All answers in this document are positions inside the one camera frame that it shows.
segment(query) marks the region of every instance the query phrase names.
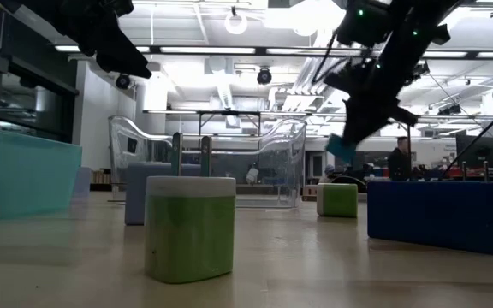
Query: computer monitor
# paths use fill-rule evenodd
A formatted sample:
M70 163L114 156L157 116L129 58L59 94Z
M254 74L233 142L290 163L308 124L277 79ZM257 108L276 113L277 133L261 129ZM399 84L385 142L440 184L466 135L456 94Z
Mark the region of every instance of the computer monitor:
M458 155L462 153L475 140L475 136L455 136L455 144ZM466 162L468 168L482 168L484 162L493 168L493 138L482 137L469 148L458 160L458 165Z

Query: blue foam block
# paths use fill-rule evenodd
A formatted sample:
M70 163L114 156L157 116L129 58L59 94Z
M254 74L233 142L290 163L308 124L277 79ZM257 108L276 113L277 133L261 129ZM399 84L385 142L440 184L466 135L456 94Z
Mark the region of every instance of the blue foam block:
M493 255L493 183L370 182L368 236Z
M342 137L334 134L330 135L329 143L326 145L326 151L329 151L335 157L341 158L346 163L353 160L357 152L355 148L355 146L343 146Z
M182 175L200 176L201 166L182 164ZM148 176L173 175L170 163L130 163L127 167L125 224L143 225Z

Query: teal transparent bin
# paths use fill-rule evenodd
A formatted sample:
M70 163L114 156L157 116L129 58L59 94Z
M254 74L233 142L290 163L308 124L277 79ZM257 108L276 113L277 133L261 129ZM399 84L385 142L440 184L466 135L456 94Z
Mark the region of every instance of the teal transparent bin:
M69 207L81 148L0 131L0 219Z

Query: floor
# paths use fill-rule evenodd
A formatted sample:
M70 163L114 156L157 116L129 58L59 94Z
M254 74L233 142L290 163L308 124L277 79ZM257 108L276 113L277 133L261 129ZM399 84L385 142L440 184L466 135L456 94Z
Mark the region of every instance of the floor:
M364 205L358 221L237 210L233 273L164 285L109 198L0 222L0 307L493 307L493 257L369 240Z

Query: black robotic arm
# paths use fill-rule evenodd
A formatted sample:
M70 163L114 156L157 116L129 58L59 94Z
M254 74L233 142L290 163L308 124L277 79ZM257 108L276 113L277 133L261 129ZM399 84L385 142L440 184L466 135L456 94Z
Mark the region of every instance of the black robotic arm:
M413 72L430 43L450 40L446 25L438 26L454 9L476 0L349 0L347 13L335 32L341 44L367 47L361 62L348 60L338 72L328 73L328 86L347 92L350 99L342 145L351 147L389 124L389 118L414 125L418 117L399 107L397 96L412 83ZM387 42L372 58L372 48Z
M150 78L148 61L119 28L118 18L134 10L132 0L0 0L10 12L21 5L48 21L60 34L77 42L110 72Z

